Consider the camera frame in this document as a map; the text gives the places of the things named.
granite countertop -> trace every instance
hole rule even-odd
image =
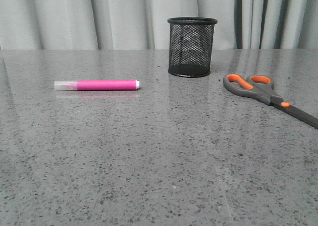
[[[270,75],[318,116],[318,50],[213,50],[168,74],[168,50],[0,51],[0,225],[318,224],[318,130],[228,92]],[[125,79],[137,91],[54,92]]]

scissors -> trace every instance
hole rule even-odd
[[[274,82],[266,75],[251,75],[245,80],[240,75],[229,74],[224,76],[223,85],[233,94],[254,98],[267,105],[272,105],[318,129],[318,118],[284,101],[284,99],[273,90]]]

pink highlighter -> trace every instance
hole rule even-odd
[[[55,91],[137,90],[138,88],[139,81],[136,79],[54,81]]]

clear highlighter cap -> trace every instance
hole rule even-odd
[[[77,81],[54,81],[55,91],[77,90]]]

curtain fold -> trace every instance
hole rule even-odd
[[[0,48],[168,49],[178,16],[217,19],[214,49],[318,48],[318,0],[0,0]]]

